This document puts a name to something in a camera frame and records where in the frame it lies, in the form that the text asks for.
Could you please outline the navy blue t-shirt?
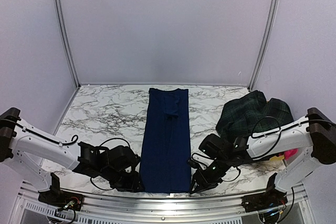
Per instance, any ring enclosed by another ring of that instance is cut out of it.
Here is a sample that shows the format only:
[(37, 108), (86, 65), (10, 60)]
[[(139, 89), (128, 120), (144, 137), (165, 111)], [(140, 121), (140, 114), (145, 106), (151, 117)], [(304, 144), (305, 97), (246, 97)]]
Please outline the navy blue t-shirt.
[(149, 89), (140, 175), (147, 193), (186, 193), (191, 183), (188, 90)]

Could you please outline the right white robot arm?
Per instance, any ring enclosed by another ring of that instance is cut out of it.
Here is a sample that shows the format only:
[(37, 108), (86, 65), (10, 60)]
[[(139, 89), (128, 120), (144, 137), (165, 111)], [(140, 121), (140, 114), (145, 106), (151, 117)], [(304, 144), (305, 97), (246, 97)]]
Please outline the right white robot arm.
[(238, 136), (233, 142), (210, 134), (199, 146), (212, 163), (202, 169), (188, 160), (196, 171), (192, 176), (190, 194), (213, 189), (223, 182), (226, 172), (241, 165), (265, 161), (286, 151), (301, 153), (282, 171), (268, 179), (263, 193), (243, 197), (242, 205), (273, 207), (286, 202), (287, 192), (322, 165), (335, 163), (335, 123), (317, 108), (309, 108), (307, 115), (275, 129)]

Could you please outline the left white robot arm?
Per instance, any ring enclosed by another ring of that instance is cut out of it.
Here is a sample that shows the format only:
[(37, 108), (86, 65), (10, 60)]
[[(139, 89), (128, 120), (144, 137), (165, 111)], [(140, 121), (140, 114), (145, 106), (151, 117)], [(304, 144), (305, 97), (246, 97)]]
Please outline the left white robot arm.
[(78, 138), (74, 135), (66, 141), (44, 132), (23, 120), (19, 109), (10, 108), (1, 114), (1, 163), (21, 174), (56, 206), (66, 202), (66, 193), (60, 189), (57, 175), (45, 171), (34, 157), (90, 178), (101, 177), (117, 191), (144, 191), (141, 176), (135, 170), (141, 158), (130, 145), (93, 146)]

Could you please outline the dark green plaid garment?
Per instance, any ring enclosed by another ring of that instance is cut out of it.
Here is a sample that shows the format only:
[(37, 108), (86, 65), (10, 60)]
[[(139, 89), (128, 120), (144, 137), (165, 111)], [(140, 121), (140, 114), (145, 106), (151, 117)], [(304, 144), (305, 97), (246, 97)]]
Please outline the dark green plaid garment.
[(232, 143), (239, 136), (269, 131), (293, 121), (286, 102), (276, 98), (266, 100), (263, 92), (253, 91), (224, 104), (216, 132)]

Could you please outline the pink garment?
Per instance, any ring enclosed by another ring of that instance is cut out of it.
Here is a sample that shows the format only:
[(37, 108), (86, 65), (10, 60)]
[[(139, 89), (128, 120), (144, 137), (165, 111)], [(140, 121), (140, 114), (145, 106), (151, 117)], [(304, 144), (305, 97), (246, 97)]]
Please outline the pink garment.
[(291, 150), (288, 150), (288, 151), (285, 151), (284, 152), (284, 158), (285, 160), (288, 160), (290, 157), (294, 156), (295, 154), (297, 154), (298, 152), (298, 149), (291, 149)]

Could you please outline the front aluminium rail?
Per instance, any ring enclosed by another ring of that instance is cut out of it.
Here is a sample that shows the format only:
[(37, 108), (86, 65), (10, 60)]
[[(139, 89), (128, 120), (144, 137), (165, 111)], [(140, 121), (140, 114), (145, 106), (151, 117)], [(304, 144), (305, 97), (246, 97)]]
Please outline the front aluminium rail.
[[(81, 192), (82, 207), (75, 223), (260, 223), (265, 210), (246, 212), (243, 198), (249, 193), (205, 197), (121, 197)], [(69, 222), (71, 211), (38, 201), (38, 192), (24, 181), (9, 223)]]

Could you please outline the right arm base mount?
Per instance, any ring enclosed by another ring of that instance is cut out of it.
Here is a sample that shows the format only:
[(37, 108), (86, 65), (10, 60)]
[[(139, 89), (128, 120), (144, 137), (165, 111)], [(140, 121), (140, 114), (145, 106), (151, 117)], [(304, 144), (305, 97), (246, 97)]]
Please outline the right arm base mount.
[(245, 212), (253, 212), (278, 207), (287, 202), (286, 193), (275, 191), (246, 195), (242, 198), (241, 203)]

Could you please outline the right aluminium frame post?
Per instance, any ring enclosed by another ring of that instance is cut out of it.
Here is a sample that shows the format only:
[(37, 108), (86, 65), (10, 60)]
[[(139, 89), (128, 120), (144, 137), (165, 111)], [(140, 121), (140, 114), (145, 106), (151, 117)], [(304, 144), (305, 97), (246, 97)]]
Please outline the right aluminium frame post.
[(275, 19), (276, 19), (276, 15), (277, 15), (277, 10), (278, 10), (278, 5), (279, 5), (279, 0), (271, 0), (270, 3), (270, 8), (268, 11), (268, 16), (267, 16), (267, 21), (266, 21), (266, 27), (264, 30), (264, 34), (261, 40), (261, 44), (260, 44), (260, 48), (259, 48), (259, 52), (258, 52), (258, 56), (257, 56), (257, 60), (255, 63), (255, 66), (253, 68), (253, 72), (251, 75), (251, 79), (249, 81), (249, 85), (248, 85), (248, 90), (249, 91), (253, 91), (259, 74), (261, 72), (261, 68), (263, 65), (263, 61), (265, 59), (266, 56), (266, 51), (267, 51), (267, 47), (268, 47), (268, 43), (269, 43), (269, 39), (271, 36), (271, 32), (272, 29), (274, 27), (274, 23), (275, 23)]

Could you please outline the aluminium frame post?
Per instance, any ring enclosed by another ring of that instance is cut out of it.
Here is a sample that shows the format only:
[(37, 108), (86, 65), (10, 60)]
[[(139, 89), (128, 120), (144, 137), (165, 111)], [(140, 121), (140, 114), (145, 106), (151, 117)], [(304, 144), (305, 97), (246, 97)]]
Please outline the aluminium frame post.
[(268, 11), (268, 16), (267, 16), (267, 21), (266, 21), (266, 27), (264, 30), (264, 34), (261, 40), (261, 44), (260, 44), (260, 48), (259, 48), (259, 52), (258, 52), (258, 56), (257, 56), (257, 60), (255, 63), (255, 66), (253, 68), (253, 72), (251, 75), (251, 79), (249, 81), (249, 85), (248, 85), (248, 90), (249, 91), (253, 91), (259, 74), (261, 72), (261, 68), (263, 65), (263, 61), (265, 59), (266, 56), (266, 51), (267, 51), (267, 47), (268, 47), (268, 43), (269, 43), (269, 39), (271, 36), (271, 32), (272, 29), (274, 27), (274, 23), (275, 23), (275, 19), (276, 19), (276, 15), (277, 15), (277, 10), (278, 10), (278, 5), (279, 5), (279, 0), (271, 0), (270, 3), (270, 8)]
[(81, 87), (81, 84), (78, 78), (78, 74), (77, 74), (76, 67), (75, 67), (75, 62), (74, 62), (72, 52), (71, 52), (71, 46), (70, 46), (67, 29), (66, 29), (66, 22), (65, 22), (63, 10), (62, 10), (62, 3), (61, 3), (61, 0), (54, 0), (54, 3), (55, 3), (55, 9), (56, 9), (57, 23), (58, 23), (59, 31), (60, 31), (60, 38), (61, 38), (62, 46), (64, 48), (65, 57), (66, 57), (66, 61), (68, 64), (69, 71), (70, 71), (70, 75), (71, 75), (75, 88), (79, 89)]

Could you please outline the left aluminium frame post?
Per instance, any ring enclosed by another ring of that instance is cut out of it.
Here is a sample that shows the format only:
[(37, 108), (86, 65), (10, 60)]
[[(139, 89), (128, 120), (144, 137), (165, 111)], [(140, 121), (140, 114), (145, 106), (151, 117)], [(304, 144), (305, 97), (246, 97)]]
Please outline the left aluminium frame post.
[(59, 31), (60, 31), (60, 38), (61, 38), (62, 46), (64, 48), (65, 57), (66, 57), (66, 61), (68, 64), (69, 71), (70, 71), (70, 75), (71, 75), (75, 88), (79, 89), (81, 87), (81, 84), (78, 78), (78, 74), (77, 74), (76, 67), (75, 67), (75, 62), (74, 62), (72, 52), (71, 52), (71, 46), (70, 46), (67, 29), (66, 29), (66, 22), (65, 22), (63, 10), (62, 10), (62, 3), (61, 3), (61, 0), (54, 0), (54, 3), (55, 3), (55, 9), (56, 9), (57, 23), (58, 23)]

